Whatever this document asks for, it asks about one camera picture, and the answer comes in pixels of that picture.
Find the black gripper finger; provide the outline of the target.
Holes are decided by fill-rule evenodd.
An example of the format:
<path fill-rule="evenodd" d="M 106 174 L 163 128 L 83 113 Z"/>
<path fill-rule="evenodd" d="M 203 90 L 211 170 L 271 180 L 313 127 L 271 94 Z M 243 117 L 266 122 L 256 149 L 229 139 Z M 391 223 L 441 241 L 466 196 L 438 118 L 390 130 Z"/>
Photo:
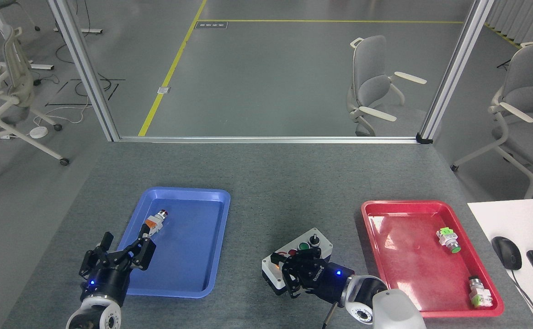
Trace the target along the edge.
<path fill-rule="evenodd" d="M 288 258 L 288 271 L 319 271 L 325 269 L 325 260 L 321 258 L 321 248 L 315 247 L 298 250 Z"/>
<path fill-rule="evenodd" d="M 297 298 L 300 290 L 307 294 L 315 294 L 313 284 L 310 283 L 316 270 L 316 260 L 286 258 L 281 262 L 281 272 L 285 287 L 290 298 Z"/>
<path fill-rule="evenodd" d="M 151 228 L 149 225 L 142 225 L 137 239 L 127 246 L 119 256 L 119 264 L 123 264 L 123 269 L 139 268 L 142 271 L 148 269 L 154 255 L 156 245 L 150 237 Z"/>
<path fill-rule="evenodd" d="M 110 232 L 105 232 L 100 243 L 94 249 L 85 252 L 79 269 L 79 275 L 83 279 L 88 279 L 89 275 L 99 267 L 109 267 L 108 250 L 113 239 L 114 236 Z"/>

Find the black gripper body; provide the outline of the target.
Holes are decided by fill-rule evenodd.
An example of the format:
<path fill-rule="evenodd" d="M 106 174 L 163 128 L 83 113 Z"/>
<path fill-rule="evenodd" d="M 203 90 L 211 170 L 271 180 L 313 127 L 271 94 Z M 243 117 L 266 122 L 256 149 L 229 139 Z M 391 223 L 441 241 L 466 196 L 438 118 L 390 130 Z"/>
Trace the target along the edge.
<path fill-rule="evenodd" d="M 80 276 L 87 277 L 85 283 L 81 283 L 82 294 L 80 300 L 85 298 L 105 297 L 123 306 L 129 286 L 131 265 L 122 262 L 115 267 L 104 267 L 102 264 L 91 266 L 85 262 L 80 266 Z"/>
<path fill-rule="evenodd" d="M 310 293 L 331 304 L 339 303 L 348 277 L 355 271 L 326 260 L 318 260 L 317 266 L 310 278 Z"/>

